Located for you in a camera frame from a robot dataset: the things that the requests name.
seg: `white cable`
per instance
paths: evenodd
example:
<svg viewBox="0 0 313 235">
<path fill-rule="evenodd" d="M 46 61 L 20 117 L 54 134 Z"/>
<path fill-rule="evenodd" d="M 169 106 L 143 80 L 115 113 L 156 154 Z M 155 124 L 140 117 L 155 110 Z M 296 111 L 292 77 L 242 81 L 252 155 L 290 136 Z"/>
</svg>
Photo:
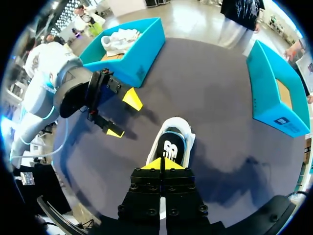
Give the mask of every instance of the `white cable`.
<svg viewBox="0 0 313 235">
<path fill-rule="evenodd" d="M 68 133 L 68 123 L 67 123 L 67 119 L 65 119 L 65 137 L 64 137 L 63 143 L 60 145 L 60 147 L 57 150 L 54 150 L 51 153 L 46 153 L 46 154 L 41 154 L 41 155 L 13 156 L 13 157 L 10 157 L 10 160 L 12 160 L 14 158 L 43 158 L 43 157 L 46 157 L 46 156 L 49 156 L 49 155 L 56 154 L 57 152 L 59 152 L 63 148 L 65 142 L 67 141 L 67 133 Z"/>
</svg>

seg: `shelf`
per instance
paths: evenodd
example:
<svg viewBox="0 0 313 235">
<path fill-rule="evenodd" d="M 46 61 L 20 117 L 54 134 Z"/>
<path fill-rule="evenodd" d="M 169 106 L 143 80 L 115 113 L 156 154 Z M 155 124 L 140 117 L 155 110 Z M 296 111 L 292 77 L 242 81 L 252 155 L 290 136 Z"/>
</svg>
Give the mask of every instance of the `shelf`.
<svg viewBox="0 0 313 235">
<path fill-rule="evenodd" d="M 310 111 L 310 119 L 313 118 L 313 104 L 309 104 L 309 111 Z M 312 138 L 313 132 L 311 130 L 310 134 L 306 135 L 306 139 L 311 138 L 311 146 L 313 145 L 313 138 Z M 313 151 L 310 151 L 310 157 L 309 157 L 309 163 L 306 165 L 304 174 L 303 174 L 303 179 L 301 182 L 301 186 L 299 188 L 300 191 L 306 191 L 309 183 L 310 183 L 310 179 L 311 179 L 311 174 L 310 174 L 310 169 L 312 166 L 312 162 L 313 162 Z"/>
</svg>

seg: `black t-shirt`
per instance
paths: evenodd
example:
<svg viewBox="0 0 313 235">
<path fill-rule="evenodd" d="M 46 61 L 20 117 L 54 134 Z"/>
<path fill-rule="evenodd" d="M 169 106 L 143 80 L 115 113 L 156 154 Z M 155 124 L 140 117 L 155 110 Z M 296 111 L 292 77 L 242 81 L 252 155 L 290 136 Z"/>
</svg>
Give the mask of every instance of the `black t-shirt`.
<svg viewBox="0 0 313 235">
<path fill-rule="evenodd" d="M 223 0 L 221 13 L 226 18 L 254 31 L 263 0 Z"/>
</svg>

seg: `screw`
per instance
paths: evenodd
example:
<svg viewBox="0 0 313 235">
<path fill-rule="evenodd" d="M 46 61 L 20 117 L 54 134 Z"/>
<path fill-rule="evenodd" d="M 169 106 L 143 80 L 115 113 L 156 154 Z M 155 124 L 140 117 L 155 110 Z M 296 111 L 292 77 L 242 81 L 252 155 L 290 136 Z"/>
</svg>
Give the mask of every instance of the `screw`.
<svg viewBox="0 0 313 235">
<path fill-rule="evenodd" d="M 176 216 L 176 215 L 178 215 L 178 211 L 176 210 L 176 209 L 171 209 L 171 211 L 170 211 L 170 215 L 172 215 L 172 216 Z"/>
<path fill-rule="evenodd" d="M 119 205 L 117 207 L 117 209 L 118 209 L 119 212 L 123 212 L 125 210 L 125 206 L 124 205 Z"/>
<path fill-rule="evenodd" d="M 136 185 L 136 184 L 131 184 L 131 189 L 132 190 L 135 190 L 135 189 L 137 189 L 138 188 L 138 186 Z"/>
<path fill-rule="evenodd" d="M 155 216 L 157 214 L 157 211 L 155 209 L 148 209 L 147 214 L 149 216 Z"/>
<path fill-rule="evenodd" d="M 153 185 L 152 185 L 152 186 L 150 187 L 150 190 L 152 190 L 152 191 L 154 191 L 154 190 L 156 190 L 156 189 L 157 189 L 156 186 L 153 186 Z"/>
<path fill-rule="evenodd" d="M 175 191 L 176 189 L 173 186 L 170 186 L 168 190 Z"/>
<path fill-rule="evenodd" d="M 277 221 L 278 221 L 278 216 L 277 216 L 276 214 L 272 214 L 272 215 L 270 216 L 270 221 L 271 221 L 271 222 L 277 222 Z"/>
<path fill-rule="evenodd" d="M 207 205 L 201 205 L 201 206 L 199 206 L 199 211 L 200 211 L 200 212 L 207 212 Z"/>
</svg>

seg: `robotic arm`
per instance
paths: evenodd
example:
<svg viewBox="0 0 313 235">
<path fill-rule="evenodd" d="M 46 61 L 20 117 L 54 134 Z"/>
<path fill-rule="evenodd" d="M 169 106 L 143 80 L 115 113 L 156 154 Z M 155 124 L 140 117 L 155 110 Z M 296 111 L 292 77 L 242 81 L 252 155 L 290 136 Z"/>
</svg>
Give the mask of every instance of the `robotic arm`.
<svg viewBox="0 0 313 235">
<path fill-rule="evenodd" d="M 105 88 L 139 111 L 142 103 L 133 88 L 119 82 L 108 69 L 91 72 L 84 68 L 79 57 L 57 42 L 40 45 L 34 53 L 28 63 L 34 76 L 22 102 L 27 114 L 16 130 L 10 154 L 16 168 L 27 146 L 45 126 L 59 116 L 70 117 L 83 106 L 89 109 L 88 120 L 106 134 L 123 136 L 122 129 L 98 114 L 97 105 Z"/>
</svg>

